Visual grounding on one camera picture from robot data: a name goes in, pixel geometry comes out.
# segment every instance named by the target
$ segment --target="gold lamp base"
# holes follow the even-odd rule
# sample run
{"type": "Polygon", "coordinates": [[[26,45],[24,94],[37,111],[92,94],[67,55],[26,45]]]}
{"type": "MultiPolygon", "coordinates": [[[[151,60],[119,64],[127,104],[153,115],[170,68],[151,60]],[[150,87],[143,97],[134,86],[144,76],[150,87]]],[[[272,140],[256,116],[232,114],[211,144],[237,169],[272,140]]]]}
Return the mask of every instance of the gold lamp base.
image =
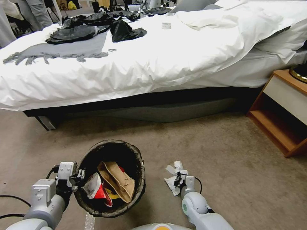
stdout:
{"type": "Polygon", "coordinates": [[[295,65],[290,68],[289,73],[299,81],[307,83],[307,76],[301,74],[302,69],[305,69],[304,72],[306,72],[307,64],[295,65]]]}

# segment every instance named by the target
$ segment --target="nightstand drawer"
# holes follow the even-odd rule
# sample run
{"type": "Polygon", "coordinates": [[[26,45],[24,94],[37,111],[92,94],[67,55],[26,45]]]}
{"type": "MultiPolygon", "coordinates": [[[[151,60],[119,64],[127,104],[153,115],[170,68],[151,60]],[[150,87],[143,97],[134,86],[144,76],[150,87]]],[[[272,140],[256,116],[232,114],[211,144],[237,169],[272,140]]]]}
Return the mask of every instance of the nightstand drawer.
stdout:
{"type": "Polygon", "coordinates": [[[263,91],[307,125],[307,96],[273,76],[263,91]]]}

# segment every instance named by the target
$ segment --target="black bed base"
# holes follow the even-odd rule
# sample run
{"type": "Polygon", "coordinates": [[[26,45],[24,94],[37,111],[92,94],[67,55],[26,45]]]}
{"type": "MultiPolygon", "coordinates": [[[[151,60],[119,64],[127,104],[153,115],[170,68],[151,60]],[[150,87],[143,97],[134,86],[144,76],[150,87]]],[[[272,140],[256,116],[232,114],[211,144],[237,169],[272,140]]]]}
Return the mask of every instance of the black bed base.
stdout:
{"type": "Polygon", "coordinates": [[[130,97],[76,104],[69,106],[50,107],[41,109],[25,110],[28,117],[36,119],[44,126],[46,130],[56,128],[56,118],[65,114],[76,114],[93,111],[108,111],[114,109],[134,108],[157,105],[173,105],[178,103],[195,103],[222,100],[226,98],[235,98],[237,103],[235,108],[247,110],[254,99],[259,94],[261,88],[243,88],[243,87],[209,87],[200,89],[184,89],[157,93],[146,93],[130,97]]]}

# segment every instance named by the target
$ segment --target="white duvet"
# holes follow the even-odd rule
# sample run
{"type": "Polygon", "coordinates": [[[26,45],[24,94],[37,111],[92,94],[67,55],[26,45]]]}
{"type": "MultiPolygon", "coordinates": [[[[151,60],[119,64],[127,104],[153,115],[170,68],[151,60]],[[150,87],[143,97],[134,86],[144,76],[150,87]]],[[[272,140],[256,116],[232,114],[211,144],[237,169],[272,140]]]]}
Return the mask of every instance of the white duvet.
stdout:
{"type": "MultiPolygon", "coordinates": [[[[177,86],[222,70],[242,59],[260,40],[291,25],[282,15],[232,1],[223,9],[178,12],[130,23],[147,35],[112,43],[108,32],[103,51],[108,57],[43,58],[32,65],[0,62],[0,108],[15,111],[64,106],[143,94],[177,86]],[[162,22],[171,23],[163,30],[162,22]]],[[[52,25],[22,37],[0,50],[0,59],[42,43],[56,30],[52,25]]]]}

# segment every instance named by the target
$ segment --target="gray blanket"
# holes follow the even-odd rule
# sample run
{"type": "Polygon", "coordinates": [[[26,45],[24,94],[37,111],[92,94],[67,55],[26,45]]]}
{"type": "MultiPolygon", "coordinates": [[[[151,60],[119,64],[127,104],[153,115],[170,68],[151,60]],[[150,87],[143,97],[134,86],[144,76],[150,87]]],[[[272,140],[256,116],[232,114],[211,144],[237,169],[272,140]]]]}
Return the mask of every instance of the gray blanket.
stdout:
{"type": "Polygon", "coordinates": [[[45,63],[49,64],[48,58],[77,58],[79,62],[85,62],[84,58],[101,58],[108,56],[107,52],[101,52],[104,46],[107,33],[98,34],[95,37],[73,43],[65,44],[37,44],[15,53],[3,60],[3,63],[15,61],[18,65],[27,58],[26,65],[32,64],[36,58],[44,58],[45,63]]]}

